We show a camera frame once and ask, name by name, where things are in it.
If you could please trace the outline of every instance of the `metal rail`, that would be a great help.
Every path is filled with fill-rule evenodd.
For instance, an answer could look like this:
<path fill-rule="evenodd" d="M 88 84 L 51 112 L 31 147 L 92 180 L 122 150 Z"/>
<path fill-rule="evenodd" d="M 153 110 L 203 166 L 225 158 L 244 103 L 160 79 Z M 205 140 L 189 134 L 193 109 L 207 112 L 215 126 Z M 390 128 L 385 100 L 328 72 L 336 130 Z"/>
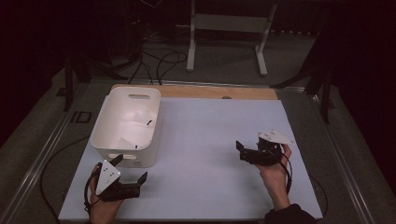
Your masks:
<path fill-rule="evenodd" d="M 358 213 L 359 218 L 361 219 L 362 224 L 375 224 L 375 220 L 373 218 L 372 213 L 370 212 L 369 207 L 367 206 L 366 201 L 362 195 L 361 189 L 353 176 L 352 172 L 349 169 L 348 163 L 344 157 L 344 154 L 335 140 L 334 133 L 332 131 L 332 127 L 330 124 L 326 124 L 320 114 L 320 102 L 317 96 L 312 98 L 308 97 L 311 105 L 314 107 L 314 110 L 319 117 L 320 123 L 323 126 L 328 138 L 332 144 L 332 155 L 335 159 L 335 163 L 340 171 L 340 175 L 344 180 L 346 185 L 346 189 L 349 193 L 350 199 L 353 202 L 355 209 Z"/>
<path fill-rule="evenodd" d="M 15 219 L 18 217 L 18 214 L 20 213 L 30 193 L 35 187 L 35 183 L 40 177 L 46 162 L 49 160 L 52 152 L 54 151 L 54 149 L 56 148 L 59 142 L 59 139 L 62 137 L 62 134 L 64 133 L 64 129 L 68 121 L 72 117 L 74 108 L 76 107 L 76 104 L 78 103 L 79 99 L 87 89 L 87 86 L 88 85 L 86 84 L 78 85 L 78 89 L 76 91 L 76 101 L 73 104 L 71 104 L 67 112 L 62 114 L 61 118 L 55 125 L 55 128 L 52 131 L 51 135 L 49 136 L 49 139 L 41 149 L 40 153 L 38 154 L 32 166 L 26 172 L 20 185 L 16 189 L 15 194 L 11 199 L 8 207 L 0 217 L 0 223 L 2 224 L 13 223 Z"/>

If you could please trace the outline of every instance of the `table leg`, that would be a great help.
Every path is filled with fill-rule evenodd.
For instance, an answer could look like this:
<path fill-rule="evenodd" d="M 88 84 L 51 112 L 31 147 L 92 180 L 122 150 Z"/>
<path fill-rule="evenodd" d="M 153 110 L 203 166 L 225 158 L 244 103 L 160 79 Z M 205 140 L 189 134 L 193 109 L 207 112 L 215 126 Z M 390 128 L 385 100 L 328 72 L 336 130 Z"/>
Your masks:
<path fill-rule="evenodd" d="M 264 49 L 265 42 L 267 41 L 268 35 L 270 33 L 271 24 L 276 12 L 276 7 L 277 5 L 271 6 L 270 13 L 265 23 L 264 32 L 262 33 L 262 42 L 260 43 L 260 45 L 256 46 L 257 62 L 259 64 L 260 75 L 262 75 L 263 77 L 266 77 L 268 75 L 268 72 L 267 67 L 265 66 L 264 56 L 262 55 L 262 50 Z"/>
<path fill-rule="evenodd" d="M 191 25 L 190 25 L 190 47 L 187 58 L 187 71 L 194 70 L 195 60 L 195 0 L 191 0 Z"/>

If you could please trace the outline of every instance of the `small black object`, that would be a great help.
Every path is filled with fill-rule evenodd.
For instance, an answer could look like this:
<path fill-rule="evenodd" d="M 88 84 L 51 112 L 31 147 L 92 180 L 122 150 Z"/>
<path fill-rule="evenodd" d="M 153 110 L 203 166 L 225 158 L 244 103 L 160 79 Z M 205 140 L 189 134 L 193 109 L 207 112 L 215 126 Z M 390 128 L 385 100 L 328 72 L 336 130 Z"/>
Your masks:
<path fill-rule="evenodd" d="M 259 137 L 258 150 L 245 148 L 240 142 L 236 141 L 236 149 L 239 150 L 241 161 L 250 164 L 272 166 L 282 159 L 282 149 L 279 143 L 272 143 Z"/>
<path fill-rule="evenodd" d="M 116 158 L 114 158 L 110 163 L 113 166 L 116 166 L 123 160 L 123 155 L 119 155 Z M 85 210 L 88 212 L 90 215 L 91 212 L 91 204 L 88 200 L 88 187 L 94 177 L 97 176 L 96 182 L 95 182 L 95 190 L 98 185 L 99 181 L 99 176 L 101 174 L 102 170 L 102 163 L 99 162 L 97 164 L 99 167 L 95 172 L 93 172 L 88 179 L 86 185 L 85 185 L 85 190 L 84 190 L 84 200 L 85 200 Z M 146 182 L 148 177 L 148 172 L 145 172 L 140 178 L 137 180 L 136 183 L 132 184 L 121 184 L 120 179 L 116 179 L 110 186 L 108 186 L 102 193 L 97 195 L 100 200 L 104 202 L 115 202 L 117 200 L 124 200 L 124 199 L 130 199 L 130 198 L 138 198 L 140 196 L 140 187 Z"/>

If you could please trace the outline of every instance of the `white plastic bin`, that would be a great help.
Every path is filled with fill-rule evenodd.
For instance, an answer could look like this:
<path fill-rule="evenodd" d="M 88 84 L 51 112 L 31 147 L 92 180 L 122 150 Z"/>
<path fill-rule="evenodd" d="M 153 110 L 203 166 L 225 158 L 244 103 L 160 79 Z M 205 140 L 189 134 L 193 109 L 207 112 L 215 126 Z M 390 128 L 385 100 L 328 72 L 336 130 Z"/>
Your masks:
<path fill-rule="evenodd" d="M 107 97 L 93 128 L 91 143 L 105 160 L 123 154 L 123 167 L 154 164 L 161 133 L 161 94 L 141 87 L 117 87 Z"/>

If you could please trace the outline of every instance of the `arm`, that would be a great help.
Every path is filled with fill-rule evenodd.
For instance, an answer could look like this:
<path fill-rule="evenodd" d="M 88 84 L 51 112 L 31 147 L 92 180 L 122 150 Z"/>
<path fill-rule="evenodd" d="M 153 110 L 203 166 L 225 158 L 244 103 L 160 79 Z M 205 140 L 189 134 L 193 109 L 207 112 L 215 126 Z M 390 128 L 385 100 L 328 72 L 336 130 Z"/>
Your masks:
<path fill-rule="evenodd" d="M 288 145 L 282 145 L 285 156 L 281 162 L 287 166 L 291 150 Z M 315 219 L 303 211 L 298 204 L 290 204 L 290 199 L 286 191 L 286 172 L 280 164 L 272 166 L 261 166 L 256 164 L 260 170 L 260 176 L 264 186 L 272 199 L 274 210 L 265 215 L 266 224 L 309 224 L 316 223 Z"/>

